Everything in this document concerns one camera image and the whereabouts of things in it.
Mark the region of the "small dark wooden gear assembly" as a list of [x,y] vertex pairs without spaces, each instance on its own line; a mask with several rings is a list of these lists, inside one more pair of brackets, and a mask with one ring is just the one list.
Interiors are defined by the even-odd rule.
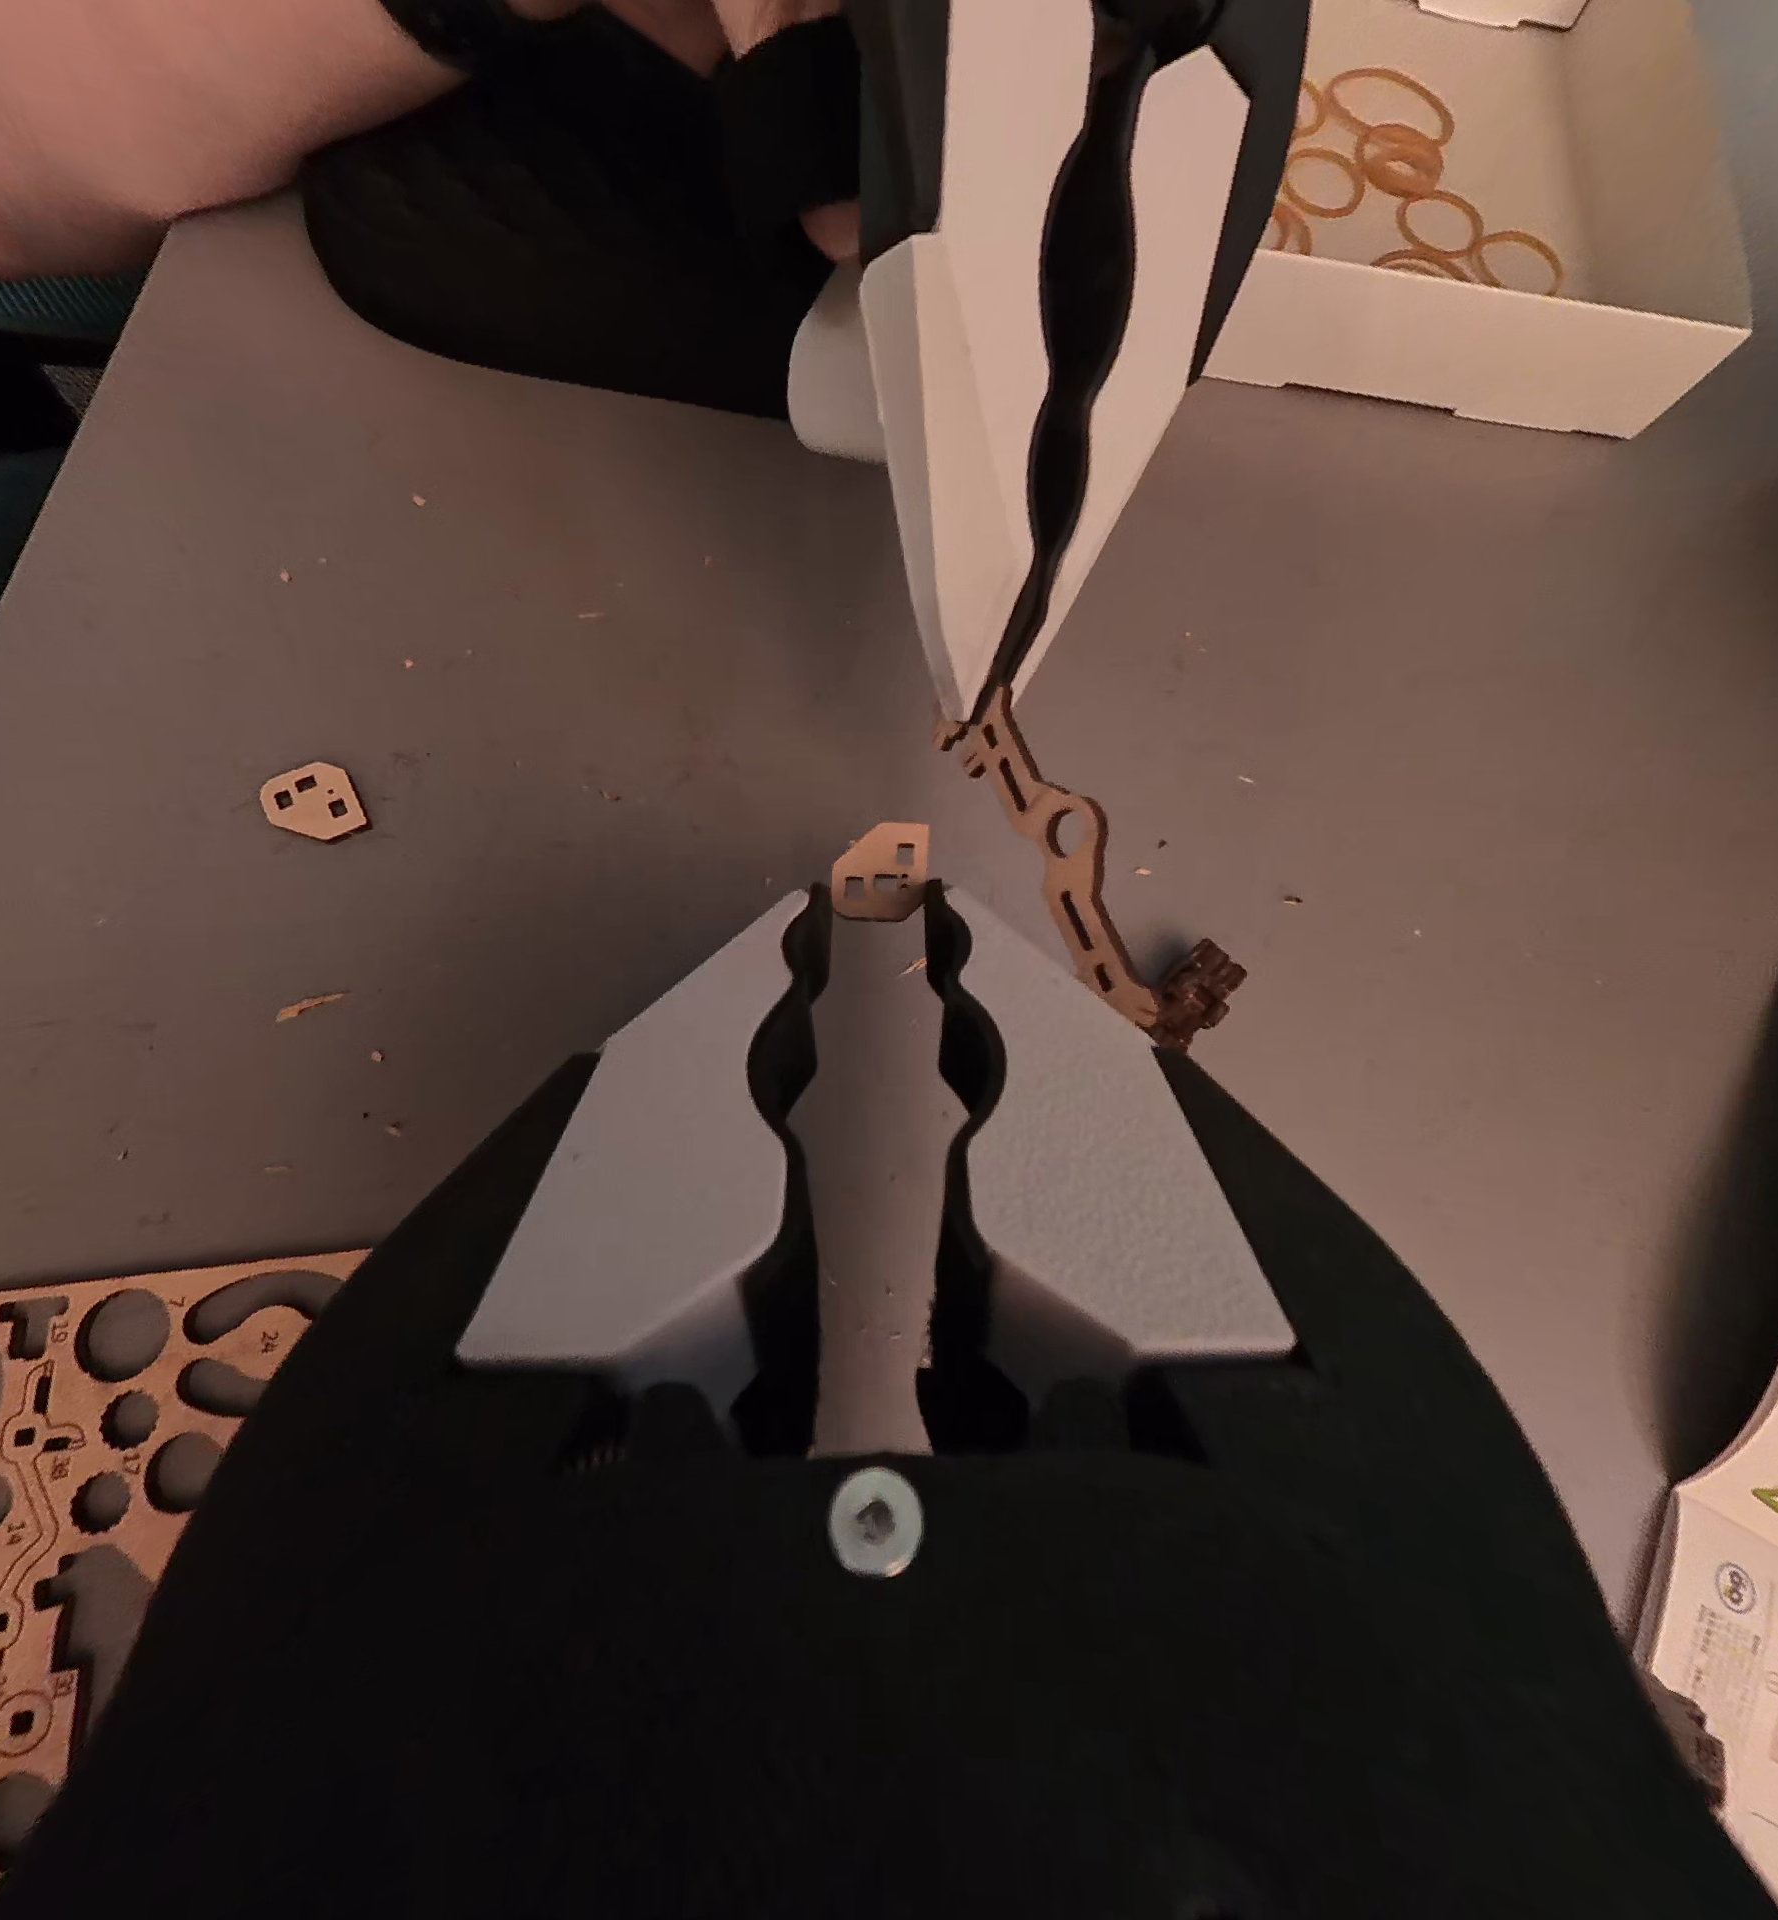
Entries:
[[1201,1034],[1228,1018],[1231,1002],[1247,979],[1249,969],[1213,937],[1196,940],[1152,988],[1152,1044],[1188,1052]]

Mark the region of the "pile of rubber bands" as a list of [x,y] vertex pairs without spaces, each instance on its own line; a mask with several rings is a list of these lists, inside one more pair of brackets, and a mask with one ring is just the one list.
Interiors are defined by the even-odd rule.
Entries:
[[1387,64],[1304,76],[1260,252],[1388,276],[1560,297],[1571,268],[1540,231],[1494,223],[1454,156],[1441,92]]

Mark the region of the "laser-cut wooden parts sheet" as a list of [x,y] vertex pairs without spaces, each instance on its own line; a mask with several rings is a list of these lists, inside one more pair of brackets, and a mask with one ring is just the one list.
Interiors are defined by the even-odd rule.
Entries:
[[158,1581],[248,1407],[369,1247],[0,1289],[0,1785],[85,1740],[54,1581],[109,1546]]

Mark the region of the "long slotted wooden model part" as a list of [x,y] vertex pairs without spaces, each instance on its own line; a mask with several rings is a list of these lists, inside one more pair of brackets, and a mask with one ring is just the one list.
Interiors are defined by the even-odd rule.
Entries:
[[1086,793],[1048,780],[1017,721],[1012,690],[998,687],[976,719],[939,713],[932,743],[986,783],[1004,822],[1040,866],[1040,894],[1068,963],[1121,1018],[1154,1034],[1158,996],[1138,972],[1105,898],[1109,817]]

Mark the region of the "white cardboard box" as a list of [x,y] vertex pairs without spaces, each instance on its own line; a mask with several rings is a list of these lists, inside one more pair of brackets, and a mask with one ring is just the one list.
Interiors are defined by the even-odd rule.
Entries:
[[1558,297],[1259,252],[1206,371],[1461,420],[1633,438],[1754,327],[1718,96],[1690,3],[1310,3],[1304,77],[1403,69],[1453,108],[1494,226]]

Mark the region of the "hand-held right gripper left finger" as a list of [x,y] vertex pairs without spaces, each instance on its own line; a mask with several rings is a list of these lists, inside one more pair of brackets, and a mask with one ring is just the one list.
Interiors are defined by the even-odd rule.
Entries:
[[602,1044],[481,1304],[470,1367],[754,1374],[744,1284],[787,1220],[753,1050],[794,973],[785,894]]

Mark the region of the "small wooden plate square holes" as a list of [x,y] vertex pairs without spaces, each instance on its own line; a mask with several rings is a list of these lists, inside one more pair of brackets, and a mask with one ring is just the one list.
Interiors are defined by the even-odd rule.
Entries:
[[258,801],[271,826],[315,843],[336,843],[371,827],[352,776],[324,760],[272,776],[260,785]]
[[931,881],[932,827],[881,822],[831,866],[835,916],[849,921],[902,924],[923,906]]

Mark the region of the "person's left hand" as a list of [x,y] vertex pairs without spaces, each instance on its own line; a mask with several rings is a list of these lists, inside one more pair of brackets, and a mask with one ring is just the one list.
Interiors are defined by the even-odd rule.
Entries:
[[593,5],[704,77],[787,29],[845,12],[843,1],[565,1],[541,9],[573,14]]

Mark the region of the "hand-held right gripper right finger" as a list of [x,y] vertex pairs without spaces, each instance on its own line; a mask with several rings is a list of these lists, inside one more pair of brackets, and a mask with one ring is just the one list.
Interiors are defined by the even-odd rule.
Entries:
[[969,891],[925,898],[947,1148],[936,1366],[1286,1355],[1294,1331],[1156,1047]]

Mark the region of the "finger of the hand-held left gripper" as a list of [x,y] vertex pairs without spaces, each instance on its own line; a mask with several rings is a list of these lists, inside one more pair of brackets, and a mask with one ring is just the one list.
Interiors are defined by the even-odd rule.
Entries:
[[1085,1],[858,3],[860,314],[942,708],[974,708],[1039,555],[1048,204],[1090,111]]
[[1043,293],[1051,391],[1027,456],[1037,555],[995,660],[1047,661],[1263,244],[1298,108],[1310,3],[1105,3],[1121,27],[1068,177]]

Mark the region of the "person's left forearm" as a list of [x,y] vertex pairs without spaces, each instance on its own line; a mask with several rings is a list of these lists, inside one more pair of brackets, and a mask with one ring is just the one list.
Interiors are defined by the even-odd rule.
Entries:
[[0,279],[143,265],[458,79],[372,1],[0,1]]

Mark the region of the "partly built wooden model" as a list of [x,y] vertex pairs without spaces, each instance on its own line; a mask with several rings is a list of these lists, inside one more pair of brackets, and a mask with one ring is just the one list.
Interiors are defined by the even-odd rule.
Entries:
[[1727,1745],[1713,1729],[1707,1710],[1693,1695],[1670,1689],[1648,1668],[1639,1678],[1676,1757],[1693,1776],[1703,1800],[1711,1811],[1724,1811],[1729,1797]]

